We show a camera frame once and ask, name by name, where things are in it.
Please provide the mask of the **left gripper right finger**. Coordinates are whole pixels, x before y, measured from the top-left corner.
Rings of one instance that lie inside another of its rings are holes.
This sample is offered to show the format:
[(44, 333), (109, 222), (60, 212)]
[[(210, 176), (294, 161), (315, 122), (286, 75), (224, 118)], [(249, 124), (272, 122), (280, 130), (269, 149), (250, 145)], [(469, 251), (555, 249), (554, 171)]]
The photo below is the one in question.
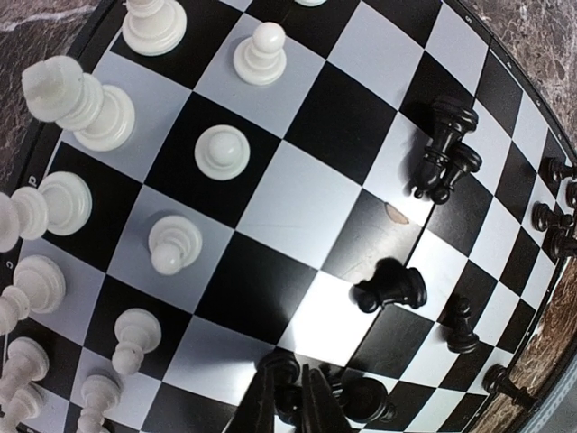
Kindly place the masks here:
[(308, 364), (301, 375), (302, 410), (300, 431), (310, 433), (351, 433), (349, 422), (324, 375)]

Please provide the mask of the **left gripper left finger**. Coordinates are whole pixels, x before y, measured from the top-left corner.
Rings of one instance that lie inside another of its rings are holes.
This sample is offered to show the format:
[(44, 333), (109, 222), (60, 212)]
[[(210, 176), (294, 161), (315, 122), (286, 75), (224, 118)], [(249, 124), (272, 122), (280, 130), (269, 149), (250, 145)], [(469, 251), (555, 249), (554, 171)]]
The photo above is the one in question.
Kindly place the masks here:
[(229, 424), (229, 433), (272, 433), (274, 431), (274, 373), (259, 364)]

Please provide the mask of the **black piece edge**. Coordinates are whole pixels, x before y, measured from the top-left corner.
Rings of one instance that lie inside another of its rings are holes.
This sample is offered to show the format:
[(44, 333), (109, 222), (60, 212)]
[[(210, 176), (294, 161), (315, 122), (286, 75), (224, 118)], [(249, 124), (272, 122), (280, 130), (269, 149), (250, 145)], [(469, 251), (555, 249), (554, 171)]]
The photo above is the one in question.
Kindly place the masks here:
[(508, 396), (515, 406), (528, 412), (535, 412), (540, 409), (541, 401), (530, 395), (527, 387), (517, 387), (509, 379), (507, 368), (501, 364), (494, 364), (484, 374), (482, 387), (489, 394), (500, 393)]

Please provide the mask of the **black grey chess board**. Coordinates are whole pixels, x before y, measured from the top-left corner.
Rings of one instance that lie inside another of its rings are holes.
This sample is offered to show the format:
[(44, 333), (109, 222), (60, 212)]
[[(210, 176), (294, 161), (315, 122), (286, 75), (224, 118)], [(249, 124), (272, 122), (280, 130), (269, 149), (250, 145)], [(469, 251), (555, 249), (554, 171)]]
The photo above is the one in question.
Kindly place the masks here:
[[(187, 1), (186, 34), (159, 57), (124, 41), (126, 13), (102, 5), (83, 42), (82, 67), (123, 89), (136, 122), (129, 140), (92, 152), (47, 124), (22, 183), (76, 173), (93, 209), (74, 235), (46, 234), (2, 259), (1, 277), (32, 254), (63, 271), (67, 295), (15, 336), (50, 358), (38, 384), (45, 404), (25, 432), (72, 432), (81, 386), (113, 375), (114, 323), (150, 311), (162, 339), (139, 371), (119, 379), (107, 413), (113, 432), (221, 432), (267, 353), (346, 378), (382, 382), (394, 420), (359, 432), (469, 432), (486, 410), (483, 375), (511, 366), (534, 334), (558, 262), (532, 206), (568, 211), (551, 158), (575, 151), (514, 62), (455, 1)], [(287, 66), (254, 86), (235, 72), (234, 50), (261, 23), (285, 31)], [(441, 181), (415, 198), (412, 176), (433, 141), (431, 105), (460, 100), (477, 128), (449, 149)], [(246, 136), (251, 157), (231, 180), (209, 179), (194, 151), (208, 128)], [(203, 237), (198, 258), (174, 275), (151, 264), (148, 237), (178, 215)], [(381, 261), (415, 267), (419, 309), (364, 313), (353, 286)], [(474, 352), (448, 350), (456, 297), (471, 304)]]

